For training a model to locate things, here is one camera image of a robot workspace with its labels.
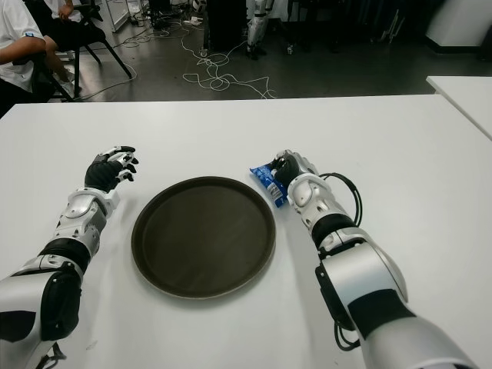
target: tray rim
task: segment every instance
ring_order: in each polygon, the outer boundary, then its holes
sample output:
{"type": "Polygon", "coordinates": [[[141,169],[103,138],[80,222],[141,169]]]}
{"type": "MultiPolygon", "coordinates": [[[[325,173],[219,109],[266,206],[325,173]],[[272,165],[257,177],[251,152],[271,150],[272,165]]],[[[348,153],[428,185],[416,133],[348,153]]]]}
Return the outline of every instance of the tray rim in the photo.
{"type": "Polygon", "coordinates": [[[144,280],[146,280],[153,288],[156,288],[159,290],[161,293],[167,294],[169,296],[177,297],[177,298],[183,298],[187,300],[207,300],[211,298],[219,298],[220,296],[224,296],[226,294],[230,294],[242,287],[244,287],[246,284],[252,282],[255,280],[259,275],[262,274],[264,269],[270,264],[271,259],[274,254],[274,250],[276,247],[276,237],[277,237],[277,228],[275,224],[275,219],[272,214],[271,208],[268,206],[268,203],[263,199],[263,197],[255,191],[252,187],[248,186],[244,182],[237,181],[232,178],[226,178],[226,177],[220,177],[220,176],[203,176],[203,177],[196,177],[196,178],[189,178],[184,181],[178,182],[176,184],[173,184],[172,186],[164,189],[163,191],[159,192],[156,194],[146,205],[145,207],[141,210],[140,214],[137,217],[137,220],[135,221],[132,233],[131,233],[131,254],[132,254],[132,259],[134,262],[135,267],[138,269],[138,273],[143,277],[144,280]],[[267,233],[269,234],[269,239],[267,240],[270,252],[267,255],[267,257],[264,259],[264,262],[257,264],[259,266],[258,270],[254,273],[253,276],[245,280],[243,283],[239,284],[238,286],[235,286],[231,289],[228,289],[227,291],[217,293],[217,294],[210,294],[208,296],[199,296],[199,297],[193,297],[191,295],[185,295],[185,294],[176,294],[172,293],[170,291],[166,291],[159,285],[158,283],[155,283],[152,278],[148,277],[146,274],[144,274],[141,270],[141,265],[138,262],[138,258],[135,256],[136,251],[136,238],[137,238],[137,233],[138,233],[138,228],[142,223],[142,218],[147,216],[147,212],[150,211],[152,207],[154,207],[157,203],[162,202],[163,199],[167,199],[171,197],[174,194],[177,194],[185,189],[193,188],[193,185],[196,185],[197,183],[202,183],[202,185],[209,185],[210,181],[216,181],[220,184],[222,182],[223,185],[226,185],[225,187],[229,188],[235,188],[236,190],[241,191],[242,193],[246,193],[246,195],[252,200],[261,210],[261,213],[264,215],[264,219],[266,220],[267,224],[267,233]]]}

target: round tray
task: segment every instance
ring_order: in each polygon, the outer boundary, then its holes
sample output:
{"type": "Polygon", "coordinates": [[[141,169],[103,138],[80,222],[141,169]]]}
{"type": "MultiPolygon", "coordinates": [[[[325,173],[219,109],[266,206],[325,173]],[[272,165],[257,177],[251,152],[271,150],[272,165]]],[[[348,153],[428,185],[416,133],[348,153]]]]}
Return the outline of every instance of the round tray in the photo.
{"type": "Polygon", "coordinates": [[[248,283],[270,260],[275,223],[241,182],[194,178],[164,190],[140,213],[131,249],[142,275],[182,298],[212,298],[248,283]]]}

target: concrete floor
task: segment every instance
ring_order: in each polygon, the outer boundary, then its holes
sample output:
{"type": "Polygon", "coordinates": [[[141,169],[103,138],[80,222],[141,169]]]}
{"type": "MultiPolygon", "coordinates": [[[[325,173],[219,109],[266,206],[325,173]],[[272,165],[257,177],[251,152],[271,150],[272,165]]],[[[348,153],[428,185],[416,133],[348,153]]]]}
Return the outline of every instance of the concrete floor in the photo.
{"type": "MultiPolygon", "coordinates": [[[[142,32],[127,23],[112,34],[107,22],[101,25],[110,44],[117,45],[142,32]]],[[[232,85],[226,91],[211,91],[186,82],[184,73],[198,73],[207,78],[204,65],[181,47],[181,40],[198,53],[203,43],[203,31],[177,29],[170,38],[154,38],[136,48],[119,46],[115,50],[131,65],[138,77],[88,101],[185,101],[253,99],[260,95],[251,88],[232,85]]],[[[309,53],[300,48],[286,55],[285,41],[276,34],[267,35],[264,48],[268,55],[252,61],[238,49],[231,62],[219,69],[219,75],[233,74],[242,81],[270,77],[269,87],[279,98],[319,98],[356,95],[430,94],[433,89],[428,75],[492,76],[492,64],[477,61],[474,55],[439,55],[416,42],[394,42],[392,45],[345,45],[333,54],[322,42],[314,42],[309,53]]],[[[96,51],[102,60],[99,66],[87,53],[81,56],[81,95],[89,95],[109,85],[125,80],[125,73],[112,56],[96,51]]],[[[254,86],[264,92],[265,80],[254,86]]]]}

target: white shirt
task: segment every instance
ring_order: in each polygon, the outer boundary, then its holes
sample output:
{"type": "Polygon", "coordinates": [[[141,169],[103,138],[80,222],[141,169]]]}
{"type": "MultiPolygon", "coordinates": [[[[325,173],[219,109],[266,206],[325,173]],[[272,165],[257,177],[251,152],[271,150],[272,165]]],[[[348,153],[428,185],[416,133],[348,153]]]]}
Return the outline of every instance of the white shirt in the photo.
{"type": "MultiPolygon", "coordinates": [[[[45,0],[45,3],[52,10],[53,19],[60,18],[58,17],[58,10],[67,4],[65,0],[45,0]]],[[[81,4],[80,0],[72,0],[72,3],[74,6],[81,4]]],[[[75,10],[68,18],[73,22],[79,22],[82,20],[82,14],[78,10],[75,10]]]]}
{"type": "MultiPolygon", "coordinates": [[[[23,37],[43,39],[38,26],[22,0],[0,0],[0,49],[23,37]]],[[[25,65],[0,65],[0,78],[31,92],[32,61],[25,65]]]]}

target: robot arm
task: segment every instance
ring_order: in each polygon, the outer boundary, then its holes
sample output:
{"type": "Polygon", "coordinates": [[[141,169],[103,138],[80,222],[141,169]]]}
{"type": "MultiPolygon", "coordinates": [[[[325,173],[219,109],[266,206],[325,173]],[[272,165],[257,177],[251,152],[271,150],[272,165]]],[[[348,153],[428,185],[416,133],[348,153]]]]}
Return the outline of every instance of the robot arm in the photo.
{"type": "Polygon", "coordinates": [[[41,253],[0,281],[0,369],[42,369],[65,359],[57,340],[77,326],[81,284],[101,232],[118,206],[116,185],[133,181],[135,150],[114,147],[89,166],[85,186],[68,197],[41,253]],[[54,355],[47,353],[53,349],[54,355]]]}
{"type": "MultiPolygon", "coordinates": [[[[283,151],[270,168],[288,187],[288,200],[317,248],[315,274],[338,343],[342,328],[356,331],[369,369],[477,368],[440,328],[407,306],[398,266],[348,217],[306,158],[283,151]]],[[[358,345],[339,343],[346,351],[358,345]]]]}

